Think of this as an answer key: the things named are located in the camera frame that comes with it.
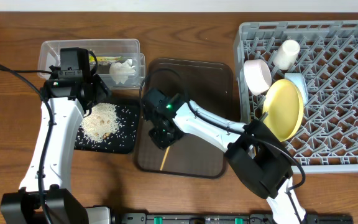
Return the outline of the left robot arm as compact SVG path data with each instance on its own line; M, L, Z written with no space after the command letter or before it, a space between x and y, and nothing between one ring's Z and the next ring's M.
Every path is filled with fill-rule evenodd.
M85 208L71 193L70 174L80 124L111 91L90 64L95 54L79 47L60 51L41 89L42 121L30 166L19 190L6 193L1 213L6 223L113 223L111 209Z

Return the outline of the pink white bowl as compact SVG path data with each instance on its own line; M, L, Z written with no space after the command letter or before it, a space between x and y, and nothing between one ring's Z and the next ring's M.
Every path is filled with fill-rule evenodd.
M272 84L270 69L261 59L244 62L244 79L253 95L267 91Z

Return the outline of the yellow plate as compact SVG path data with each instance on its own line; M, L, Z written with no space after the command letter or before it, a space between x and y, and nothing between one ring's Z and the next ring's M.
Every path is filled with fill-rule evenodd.
M262 112L267 113L263 123L280 142L292 138L304 114L301 92L290 80L276 81L265 96Z

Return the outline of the green yellow wrapper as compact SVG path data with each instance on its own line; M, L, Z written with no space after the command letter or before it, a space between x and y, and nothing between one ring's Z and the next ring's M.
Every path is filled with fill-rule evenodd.
M115 63L122 59L122 57L108 57L108 56L97 56L98 63Z

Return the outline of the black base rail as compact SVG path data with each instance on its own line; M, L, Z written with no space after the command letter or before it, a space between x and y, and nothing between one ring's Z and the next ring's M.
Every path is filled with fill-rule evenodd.
M269 214L251 215L148 215L145 213L125 213L116 215L110 212L107 221L96 221L94 213L102 207L86 208L90 212L90 223L112 224L274 224L273 216ZM306 214L304 224L353 224L352 217L346 215L319 216Z

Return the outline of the crumpled white tissue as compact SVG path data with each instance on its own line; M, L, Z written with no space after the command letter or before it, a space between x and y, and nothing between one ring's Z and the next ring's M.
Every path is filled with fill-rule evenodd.
M127 59L125 62L114 62L110 65L109 74L116 84L125 84L131 75L136 73L133 59Z

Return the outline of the wooden chopstick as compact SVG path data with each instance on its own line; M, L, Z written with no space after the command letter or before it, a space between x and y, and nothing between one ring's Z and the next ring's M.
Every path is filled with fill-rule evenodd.
M168 146L168 147L166 148L166 150L165 150L165 153L164 153L164 156L163 156L162 163L161 163L161 165L160 165L159 171L163 171L163 168L164 168L165 161L166 161L166 159L167 159L169 150L170 150L170 146Z

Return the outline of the clear plastic bin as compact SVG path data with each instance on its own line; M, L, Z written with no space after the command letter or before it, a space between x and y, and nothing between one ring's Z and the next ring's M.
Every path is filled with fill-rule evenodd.
M133 59L136 73L131 75L125 84L116 84L109 74L112 63L98 63L93 57L89 64L98 66L97 74L112 90L138 89L145 77L145 57L140 52L137 39L80 39L80 40L50 40L41 45L38 69L49 71L49 66L60 66L60 51L65 48L79 47L93 52L97 56L122 57L118 62Z

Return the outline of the pale green cup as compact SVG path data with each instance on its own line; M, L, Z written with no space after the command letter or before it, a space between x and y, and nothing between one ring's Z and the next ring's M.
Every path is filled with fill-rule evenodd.
M288 70L296 61L300 52L297 41L288 39L282 43L273 58L273 64L281 70Z

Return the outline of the grey dishwasher rack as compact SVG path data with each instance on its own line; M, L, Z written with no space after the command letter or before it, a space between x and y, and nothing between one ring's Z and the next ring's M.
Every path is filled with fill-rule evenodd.
M309 100L298 132L285 142L307 173L358 172L358 21L245 22L234 41L241 121L262 115L264 95L253 95L244 62L261 59L272 79L281 44L292 39L300 53L292 73L303 75Z

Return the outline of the brown serving tray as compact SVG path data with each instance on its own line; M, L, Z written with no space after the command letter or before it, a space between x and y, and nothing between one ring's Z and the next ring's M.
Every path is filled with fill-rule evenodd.
M233 74L226 64L159 58L150 63L149 73L152 77L146 81L144 93L157 88L167 96L174 96L182 93L185 86L190 99L202 108L232 118ZM134 159L140 170L206 179L217 179L225 173L227 162L223 152L190 134L170 146L163 171L159 171L165 150L152 142L150 121L141 121L140 127Z

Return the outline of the light blue bowl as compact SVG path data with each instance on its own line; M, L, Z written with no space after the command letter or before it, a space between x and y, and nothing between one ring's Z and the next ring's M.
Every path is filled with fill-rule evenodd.
M285 79L290 80L299 89L302 95L303 104L306 105L309 98L304 76L301 73L286 73Z

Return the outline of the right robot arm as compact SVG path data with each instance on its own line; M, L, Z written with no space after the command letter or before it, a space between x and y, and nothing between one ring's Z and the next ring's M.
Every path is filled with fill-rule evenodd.
M306 211L295 189L306 180L293 182L293 166L300 163L259 120L249 124L230 121L211 113L189 98L188 90L169 97L156 88L139 92L144 119L151 121L149 136L161 150L185 134L194 135L223 152L237 178L256 196L268 201L275 223L305 223Z

